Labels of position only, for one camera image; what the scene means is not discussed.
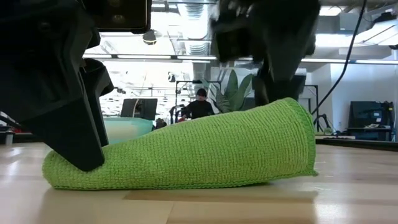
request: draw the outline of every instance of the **dark shirt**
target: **dark shirt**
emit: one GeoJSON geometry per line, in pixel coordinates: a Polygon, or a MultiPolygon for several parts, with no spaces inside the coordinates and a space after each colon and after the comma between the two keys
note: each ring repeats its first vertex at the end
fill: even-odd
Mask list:
{"type": "Polygon", "coordinates": [[[186,113],[192,113],[191,119],[202,118],[209,115],[214,115],[211,103],[207,101],[195,100],[185,107],[186,113]]]}

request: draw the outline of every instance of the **light blue bowl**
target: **light blue bowl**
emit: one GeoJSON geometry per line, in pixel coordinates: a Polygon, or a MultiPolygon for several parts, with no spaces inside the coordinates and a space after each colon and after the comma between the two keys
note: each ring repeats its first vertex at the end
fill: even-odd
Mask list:
{"type": "Polygon", "coordinates": [[[104,118],[110,144],[141,137],[152,131],[153,122],[141,118],[104,118]]]}

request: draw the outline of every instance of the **wooden table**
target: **wooden table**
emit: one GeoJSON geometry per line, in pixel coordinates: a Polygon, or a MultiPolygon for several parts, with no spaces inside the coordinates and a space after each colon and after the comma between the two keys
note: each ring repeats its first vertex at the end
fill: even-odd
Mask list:
{"type": "Polygon", "coordinates": [[[0,146],[0,223],[398,223],[398,153],[318,146],[318,177],[235,189],[79,192],[42,178],[50,149],[0,146]]]}

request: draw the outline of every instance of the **green towel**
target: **green towel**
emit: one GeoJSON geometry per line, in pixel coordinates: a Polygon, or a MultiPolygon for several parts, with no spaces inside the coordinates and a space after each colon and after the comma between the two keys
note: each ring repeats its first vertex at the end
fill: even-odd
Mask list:
{"type": "Polygon", "coordinates": [[[82,172],[52,151],[43,174],[56,189],[238,187],[316,175],[311,116],[293,99],[209,116],[103,148],[105,164],[82,172]]]}

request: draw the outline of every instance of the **microfiber towel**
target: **microfiber towel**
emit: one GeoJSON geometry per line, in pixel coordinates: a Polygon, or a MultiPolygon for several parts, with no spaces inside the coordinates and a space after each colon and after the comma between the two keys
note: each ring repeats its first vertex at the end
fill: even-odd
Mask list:
{"type": "Polygon", "coordinates": [[[105,163],[82,172],[51,151],[43,174],[56,189],[238,187],[316,175],[311,116],[287,98],[155,130],[103,148],[105,163]]]}

